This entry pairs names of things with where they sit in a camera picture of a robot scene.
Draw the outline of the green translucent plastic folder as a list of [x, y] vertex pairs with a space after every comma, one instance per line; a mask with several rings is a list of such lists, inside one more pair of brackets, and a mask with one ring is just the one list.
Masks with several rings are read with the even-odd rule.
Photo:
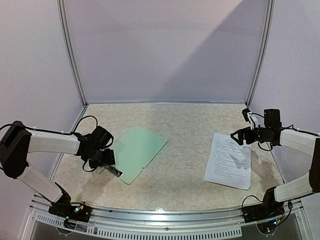
[[167, 142], [165, 137], [142, 127], [131, 128], [112, 147], [115, 168], [122, 172], [119, 179], [132, 184]]

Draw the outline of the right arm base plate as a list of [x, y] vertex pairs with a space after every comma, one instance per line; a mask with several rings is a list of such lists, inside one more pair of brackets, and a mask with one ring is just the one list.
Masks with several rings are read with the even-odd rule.
[[281, 217], [285, 213], [283, 206], [265, 208], [262, 203], [244, 206], [241, 211], [245, 223], [274, 219], [278, 216]]

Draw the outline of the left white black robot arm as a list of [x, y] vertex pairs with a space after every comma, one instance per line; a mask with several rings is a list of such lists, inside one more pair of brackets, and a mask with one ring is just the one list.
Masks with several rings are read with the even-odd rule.
[[57, 183], [52, 182], [27, 160], [31, 153], [62, 153], [78, 156], [90, 171], [107, 168], [117, 177], [122, 172], [116, 169], [114, 151], [110, 146], [114, 137], [103, 127], [96, 126], [93, 132], [58, 132], [28, 127], [21, 121], [5, 125], [6, 133], [0, 141], [0, 168], [4, 174], [19, 180], [42, 195], [63, 216], [74, 213], [71, 198]]

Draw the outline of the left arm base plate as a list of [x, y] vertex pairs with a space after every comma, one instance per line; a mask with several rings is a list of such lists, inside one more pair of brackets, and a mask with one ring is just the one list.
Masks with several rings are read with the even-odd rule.
[[71, 203], [52, 203], [48, 212], [62, 218], [69, 220], [80, 221], [88, 223], [93, 208], [86, 205], [84, 202], [71, 202]]

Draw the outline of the printed paper sheet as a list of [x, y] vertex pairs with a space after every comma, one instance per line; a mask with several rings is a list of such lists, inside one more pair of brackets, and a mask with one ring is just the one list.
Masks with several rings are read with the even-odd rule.
[[251, 146], [215, 133], [203, 180], [241, 190], [251, 187]]

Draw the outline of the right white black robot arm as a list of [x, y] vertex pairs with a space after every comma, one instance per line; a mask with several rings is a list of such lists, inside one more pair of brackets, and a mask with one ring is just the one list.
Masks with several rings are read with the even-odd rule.
[[293, 128], [246, 127], [230, 134], [240, 146], [270, 143], [271, 146], [286, 147], [312, 157], [309, 171], [288, 183], [269, 188], [259, 206], [262, 218], [269, 218], [283, 203], [320, 192], [320, 137]]

